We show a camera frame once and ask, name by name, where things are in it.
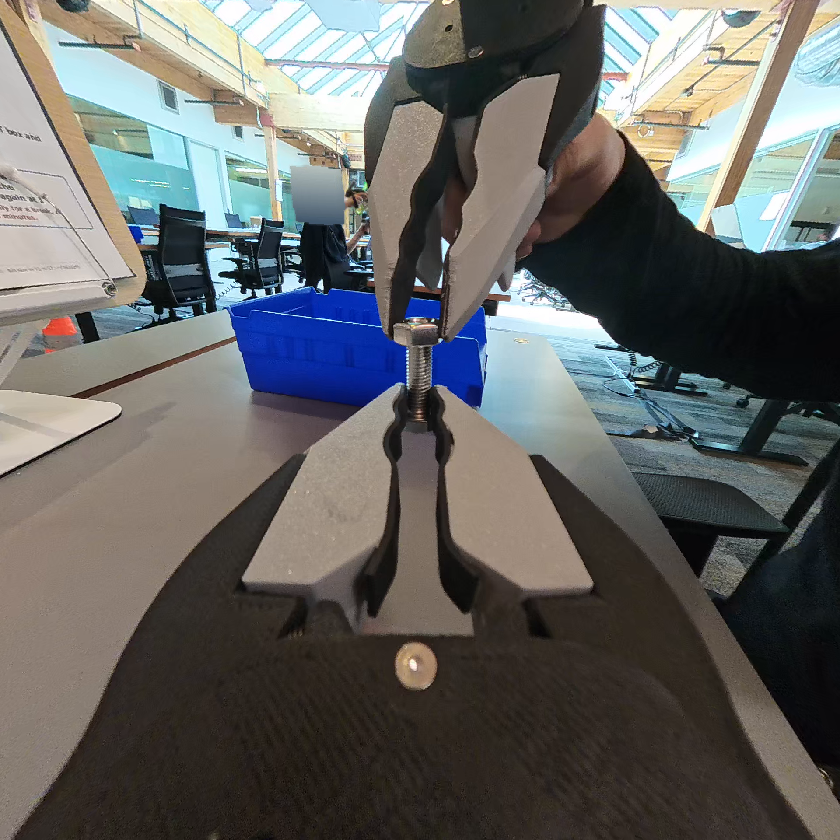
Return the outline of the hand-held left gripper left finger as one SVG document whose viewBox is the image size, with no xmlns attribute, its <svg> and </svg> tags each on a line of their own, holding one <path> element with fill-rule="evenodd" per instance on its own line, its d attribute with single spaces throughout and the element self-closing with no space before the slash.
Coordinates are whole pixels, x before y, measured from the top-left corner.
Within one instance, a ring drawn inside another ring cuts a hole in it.
<svg viewBox="0 0 840 840">
<path fill-rule="evenodd" d="M 310 447 L 243 574 L 247 592 L 335 604 L 354 630 L 377 616 L 396 574 L 405 423 L 406 388 L 393 385 Z"/>
</svg>

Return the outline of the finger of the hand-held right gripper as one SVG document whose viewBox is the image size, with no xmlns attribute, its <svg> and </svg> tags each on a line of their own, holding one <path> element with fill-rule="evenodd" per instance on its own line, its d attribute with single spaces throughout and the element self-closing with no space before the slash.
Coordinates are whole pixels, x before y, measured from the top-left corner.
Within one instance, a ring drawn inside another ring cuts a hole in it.
<svg viewBox="0 0 840 840">
<path fill-rule="evenodd" d="M 495 285 L 511 284 L 517 248 L 546 195 L 539 156 L 559 80 L 557 73 L 518 80 L 480 115 L 453 121 L 467 195 L 444 263 L 443 341 L 455 338 Z"/>
<path fill-rule="evenodd" d="M 374 292 L 391 340 L 420 281 L 441 292 L 438 336 L 450 341 L 442 202 L 456 152 L 448 111 L 423 100 L 397 105 L 370 187 Z"/>
</svg>

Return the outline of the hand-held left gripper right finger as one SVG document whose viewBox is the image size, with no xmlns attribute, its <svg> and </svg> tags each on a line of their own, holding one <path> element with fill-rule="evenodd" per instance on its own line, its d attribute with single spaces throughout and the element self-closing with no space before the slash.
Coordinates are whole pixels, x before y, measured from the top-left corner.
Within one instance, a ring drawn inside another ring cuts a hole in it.
<svg viewBox="0 0 840 840">
<path fill-rule="evenodd" d="M 525 448 L 443 386 L 436 439 L 438 574 L 465 614 L 593 592 L 594 582 Z"/>
</svg>

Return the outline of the blue plastic bin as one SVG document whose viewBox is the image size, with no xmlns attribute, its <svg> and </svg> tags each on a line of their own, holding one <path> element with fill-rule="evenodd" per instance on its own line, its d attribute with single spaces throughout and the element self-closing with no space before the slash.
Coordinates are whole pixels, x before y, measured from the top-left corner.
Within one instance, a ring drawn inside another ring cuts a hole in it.
<svg viewBox="0 0 840 840">
<path fill-rule="evenodd" d="M 255 392 L 364 406 L 406 383 L 406 348 L 382 330 L 374 293 L 299 288 L 242 301 L 228 315 Z M 487 375 L 483 308 L 433 352 L 433 385 L 479 407 Z"/>
</svg>

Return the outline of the silver threaded bolt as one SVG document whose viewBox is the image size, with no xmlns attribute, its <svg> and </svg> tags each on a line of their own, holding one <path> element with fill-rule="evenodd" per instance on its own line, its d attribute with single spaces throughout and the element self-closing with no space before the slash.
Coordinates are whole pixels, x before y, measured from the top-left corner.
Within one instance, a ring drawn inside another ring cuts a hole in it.
<svg viewBox="0 0 840 840">
<path fill-rule="evenodd" d="M 432 318 L 406 318 L 394 326 L 393 340 L 406 352 L 407 405 L 423 409 L 433 387 L 433 352 L 439 343 L 438 322 Z"/>
</svg>

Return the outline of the person's right forearm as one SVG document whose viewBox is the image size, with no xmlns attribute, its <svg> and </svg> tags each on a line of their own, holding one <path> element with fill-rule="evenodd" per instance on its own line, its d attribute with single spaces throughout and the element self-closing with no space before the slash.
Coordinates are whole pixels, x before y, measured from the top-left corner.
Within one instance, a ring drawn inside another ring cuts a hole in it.
<svg viewBox="0 0 840 840">
<path fill-rule="evenodd" d="M 837 403 L 839 245 L 754 253 L 696 229 L 625 141 L 613 185 L 523 265 L 616 341 L 757 396 Z"/>
</svg>

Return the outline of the person's right hand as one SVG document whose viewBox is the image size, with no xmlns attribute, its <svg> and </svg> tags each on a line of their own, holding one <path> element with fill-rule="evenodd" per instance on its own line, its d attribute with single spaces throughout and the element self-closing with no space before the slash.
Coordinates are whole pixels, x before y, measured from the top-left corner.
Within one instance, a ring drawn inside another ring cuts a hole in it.
<svg viewBox="0 0 840 840">
<path fill-rule="evenodd" d="M 623 136 L 597 112 L 556 159 L 541 211 L 519 244 L 516 261 L 571 231 L 613 185 L 626 153 Z"/>
</svg>

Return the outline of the black office chair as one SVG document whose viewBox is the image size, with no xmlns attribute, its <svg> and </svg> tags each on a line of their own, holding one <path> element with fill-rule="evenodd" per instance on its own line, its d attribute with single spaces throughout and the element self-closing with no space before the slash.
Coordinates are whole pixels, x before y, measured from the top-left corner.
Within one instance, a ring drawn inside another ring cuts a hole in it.
<svg viewBox="0 0 840 840">
<path fill-rule="evenodd" d="M 263 291 L 267 297 L 282 291 L 284 280 L 280 247 L 284 223 L 280 220 L 263 219 L 256 241 L 242 241 L 239 257 L 228 257 L 235 268 L 221 271 L 219 277 L 232 280 L 241 293 L 250 292 L 250 298 L 257 298 Z"/>
<path fill-rule="evenodd" d="M 159 218 L 157 246 L 143 256 L 147 280 L 142 299 L 154 310 L 152 325 L 179 321 L 180 308 L 191 309 L 195 317 L 215 312 L 205 213 L 162 204 Z"/>
</svg>

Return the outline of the long wooden desk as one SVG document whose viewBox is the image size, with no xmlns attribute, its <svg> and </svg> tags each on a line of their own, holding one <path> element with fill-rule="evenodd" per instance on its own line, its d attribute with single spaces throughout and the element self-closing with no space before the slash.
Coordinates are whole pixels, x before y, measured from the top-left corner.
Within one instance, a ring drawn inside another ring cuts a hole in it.
<svg viewBox="0 0 840 840">
<path fill-rule="evenodd" d="M 142 233 L 142 239 L 138 243 L 138 248 L 141 252 L 151 252 L 156 249 L 160 240 L 160 228 L 158 226 L 140 226 L 139 230 Z M 284 247 L 297 247 L 300 240 L 299 234 L 288 233 L 282 231 L 282 242 Z M 205 241 L 209 248 L 215 248 L 215 245 L 210 245 L 212 242 L 234 242 L 236 240 L 252 240 L 259 237 L 259 230 L 252 228 L 231 228 L 231 229 L 214 229 L 207 228 L 205 231 Z"/>
</svg>

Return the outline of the black mesh chair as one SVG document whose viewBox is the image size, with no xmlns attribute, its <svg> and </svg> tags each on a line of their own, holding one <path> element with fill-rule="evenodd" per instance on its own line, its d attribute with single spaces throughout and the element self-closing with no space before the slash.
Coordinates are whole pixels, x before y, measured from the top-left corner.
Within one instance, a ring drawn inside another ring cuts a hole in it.
<svg viewBox="0 0 840 840">
<path fill-rule="evenodd" d="M 634 472 L 633 477 L 689 567 L 700 578 L 720 537 L 787 537 L 784 523 L 724 482 Z"/>
</svg>

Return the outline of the person's leg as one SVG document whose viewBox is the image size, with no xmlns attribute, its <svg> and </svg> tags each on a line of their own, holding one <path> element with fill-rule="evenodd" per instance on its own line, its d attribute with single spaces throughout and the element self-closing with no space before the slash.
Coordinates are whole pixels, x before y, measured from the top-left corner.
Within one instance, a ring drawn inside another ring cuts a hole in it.
<svg viewBox="0 0 840 840">
<path fill-rule="evenodd" d="M 838 769 L 838 463 L 799 542 L 754 563 L 719 612 L 814 762 Z"/>
</svg>

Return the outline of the orange traffic cone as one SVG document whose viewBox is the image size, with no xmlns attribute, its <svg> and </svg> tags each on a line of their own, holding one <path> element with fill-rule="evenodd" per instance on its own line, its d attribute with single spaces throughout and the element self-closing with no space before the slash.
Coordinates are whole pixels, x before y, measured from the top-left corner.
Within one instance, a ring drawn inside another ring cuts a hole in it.
<svg viewBox="0 0 840 840">
<path fill-rule="evenodd" d="M 41 332 L 46 354 L 77 347 L 82 339 L 73 318 L 54 318 L 49 320 Z"/>
</svg>

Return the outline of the printed instruction sheet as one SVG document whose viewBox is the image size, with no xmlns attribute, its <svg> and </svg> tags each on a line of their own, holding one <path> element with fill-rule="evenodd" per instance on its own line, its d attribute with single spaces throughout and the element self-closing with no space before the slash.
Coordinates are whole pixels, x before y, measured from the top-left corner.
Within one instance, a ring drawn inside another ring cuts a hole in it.
<svg viewBox="0 0 840 840">
<path fill-rule="evenodd" d="M 2 290 L 133 283 L 141 258 L 56 73 L 2 6 Z"/>
</svg>

